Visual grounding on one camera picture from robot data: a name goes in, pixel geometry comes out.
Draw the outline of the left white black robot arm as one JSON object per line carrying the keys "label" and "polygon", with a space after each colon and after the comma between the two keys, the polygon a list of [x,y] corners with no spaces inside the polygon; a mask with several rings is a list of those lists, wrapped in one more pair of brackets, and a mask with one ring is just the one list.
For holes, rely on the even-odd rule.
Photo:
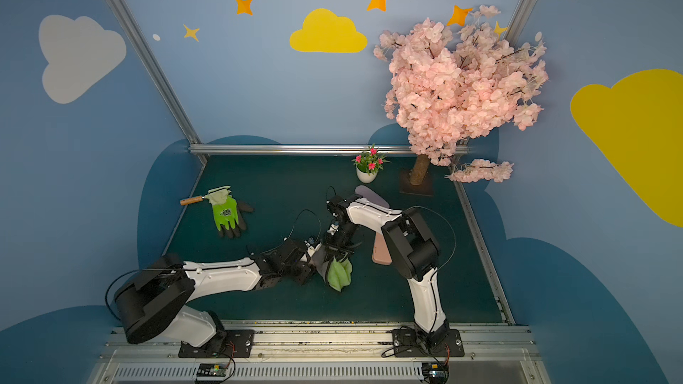
{"label": "left white black robot arm", "polygon": [[238,261],[182,261],[167,254],[141,270],[114,295],[119,320],[130,344],[167,339],[211,356],[226,344],[227,332],[215,314],[192,309],[192,300],[229,292],[251,292],[290,277],[303,284],[316,271],[312,257],[319,243],[285,240],[262,254]]}

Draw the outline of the grey green microfibre cloth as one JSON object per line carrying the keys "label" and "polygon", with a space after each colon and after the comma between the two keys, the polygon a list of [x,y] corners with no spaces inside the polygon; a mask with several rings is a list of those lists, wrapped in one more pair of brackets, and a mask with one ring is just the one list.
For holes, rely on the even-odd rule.
{"label": "grey green microfibre cloth", "polygon": [[320,245],[312,256],[311,264],[334,291],[340,293],[351,284],[350,254]]}

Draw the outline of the pink eyeglass case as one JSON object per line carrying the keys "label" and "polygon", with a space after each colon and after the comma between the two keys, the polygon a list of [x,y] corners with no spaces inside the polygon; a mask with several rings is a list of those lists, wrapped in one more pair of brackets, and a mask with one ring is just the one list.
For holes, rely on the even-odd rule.
{"label": "pink eyeglass case", "polygon": [[383,266],[389,266],[392,263],[388,245],[381,232],[375,233],[372,261]]}

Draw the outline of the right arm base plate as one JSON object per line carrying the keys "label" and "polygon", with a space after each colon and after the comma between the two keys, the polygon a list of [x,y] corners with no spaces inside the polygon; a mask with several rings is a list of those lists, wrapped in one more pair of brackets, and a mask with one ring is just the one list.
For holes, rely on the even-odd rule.
{"label": "right arm base plate", "polygon": [[391,331],[387,357],[464,357],[464,341],[455,328],[429,337],[425,332],[403,325]]}

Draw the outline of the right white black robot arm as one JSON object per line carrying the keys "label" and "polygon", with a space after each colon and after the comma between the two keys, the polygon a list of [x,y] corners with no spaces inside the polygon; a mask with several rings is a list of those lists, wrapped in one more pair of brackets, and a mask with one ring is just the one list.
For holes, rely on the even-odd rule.
{"label": "right white black robot arm", "polygon": [[312,264],[324,281],[336,291],[350,285],[353,254],[351,240],[359,227],[383,237],[391,265],[407,279],[414,302],[416,333],[435,347],[449,333],[448,319],[442,309],[439,286],[440,246],[416,208],[393,210],[354,195],[327,201],[333,220],[322,244],[312,256]]}

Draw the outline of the purple eyeglass case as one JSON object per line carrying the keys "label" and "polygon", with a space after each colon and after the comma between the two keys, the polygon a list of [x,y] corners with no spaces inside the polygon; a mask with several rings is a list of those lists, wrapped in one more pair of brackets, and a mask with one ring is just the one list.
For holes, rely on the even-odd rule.
{"label": "purple eyeglass case", "polygon": [[354,190],[354,193],[360,197],[364,197],[373,204],[390,209],[389,203],[366,185],[357,186],[357,188]]}

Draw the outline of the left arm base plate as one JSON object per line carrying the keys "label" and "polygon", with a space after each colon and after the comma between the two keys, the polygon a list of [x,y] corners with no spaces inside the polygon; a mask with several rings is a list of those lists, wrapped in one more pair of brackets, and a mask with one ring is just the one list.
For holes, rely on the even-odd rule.
{"label": "left arm base plate", "polygon": [[193,347],[183,342],[179,358],[249,358],[254,346],[255,331],[219,330],[215,336],[201,347]]}

